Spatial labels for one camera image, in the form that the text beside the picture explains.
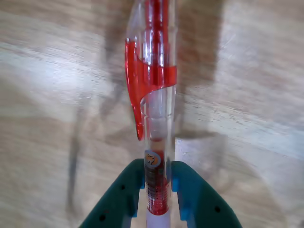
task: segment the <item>red pen clip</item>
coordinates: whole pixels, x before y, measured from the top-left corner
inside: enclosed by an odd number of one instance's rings
[[[170,66],[168,13],[160,9],[168,12],[168,0],[137,0],[127,29],[125,72],[139,140],[144,136],[141,100],[176,84],[176,66]]]

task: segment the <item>wood grain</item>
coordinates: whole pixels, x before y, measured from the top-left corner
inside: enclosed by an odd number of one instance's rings
[[[142,157],[123,68],[132,4],[0,2],[0,227],[77,227]],[[178,6],[175,158],[243,227],[302,228],[304,1]],[[186,227],[176,195],[172,221]]]

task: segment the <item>pen barrel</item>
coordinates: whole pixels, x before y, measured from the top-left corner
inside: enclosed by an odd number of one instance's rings
[[[170,227],[176,35],[175,0],[136,1],[127,29],[126,77],[137,136],[145,143],[147,228]]]
[[[171,161],[174,160],[175,86],[149,93],[141,103],[145,133],[147,208],[165,214],[171,205]]]

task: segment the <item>clear plastic pen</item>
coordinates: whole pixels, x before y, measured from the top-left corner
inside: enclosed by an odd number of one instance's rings
[[[176,85],[175,0],[137,0],[125,66],[137,136],[145,142],[147,228],[170,227]]]

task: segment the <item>wooden table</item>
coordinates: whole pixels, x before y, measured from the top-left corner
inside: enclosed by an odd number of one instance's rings
[[[0,1],[0,227],[77,227],[143,157],[130,0]],[[179,1],[175,159],[245,228],[304,227],[304,1]],[[172,227],[179,221],[173,196]],[[133,228],[145,227],[141,192]]]

